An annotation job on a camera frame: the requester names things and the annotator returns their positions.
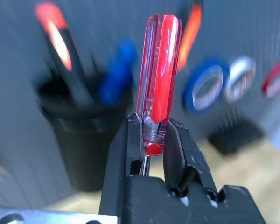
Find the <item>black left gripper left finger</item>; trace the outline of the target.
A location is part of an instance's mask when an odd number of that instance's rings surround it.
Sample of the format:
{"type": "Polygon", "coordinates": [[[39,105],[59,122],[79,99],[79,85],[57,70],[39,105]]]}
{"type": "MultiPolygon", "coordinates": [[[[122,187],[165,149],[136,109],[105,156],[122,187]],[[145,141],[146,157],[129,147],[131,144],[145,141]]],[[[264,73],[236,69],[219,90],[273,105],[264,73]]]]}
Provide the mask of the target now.
{"type": "Polygon", "coordinates": [[[100,215],[120,215],[126,190],[126,178],[140,171],[140,124],[135,113],[127,116],[110,145],[100,215]]]}

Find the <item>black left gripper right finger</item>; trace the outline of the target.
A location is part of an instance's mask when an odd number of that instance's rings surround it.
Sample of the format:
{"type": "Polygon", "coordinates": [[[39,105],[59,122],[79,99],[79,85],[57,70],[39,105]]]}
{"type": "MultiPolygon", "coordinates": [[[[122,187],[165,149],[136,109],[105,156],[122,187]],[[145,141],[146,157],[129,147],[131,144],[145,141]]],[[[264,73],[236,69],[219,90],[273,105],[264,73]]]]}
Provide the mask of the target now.
{"type": "Polygon", "coordinates": [[[182,123],[170,118],[165,134],[163,155],[167,185],[185,191],[189,183],[197,182],[203,189],[217,191],[207,160],[182,123]]]}

